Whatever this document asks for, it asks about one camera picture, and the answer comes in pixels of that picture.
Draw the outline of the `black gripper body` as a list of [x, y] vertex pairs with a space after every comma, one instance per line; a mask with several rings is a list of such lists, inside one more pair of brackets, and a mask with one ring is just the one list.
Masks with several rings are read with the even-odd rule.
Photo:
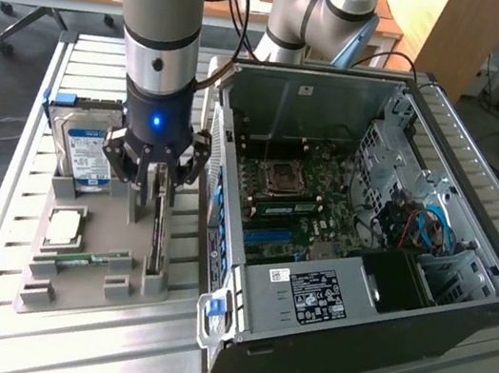
[[171, 94], [146, 93], [127, 76], [128, 127], [137, 140], [152, 146], [151, 160], [179, 159], [191, 145], [192, 102], [196, 80]]

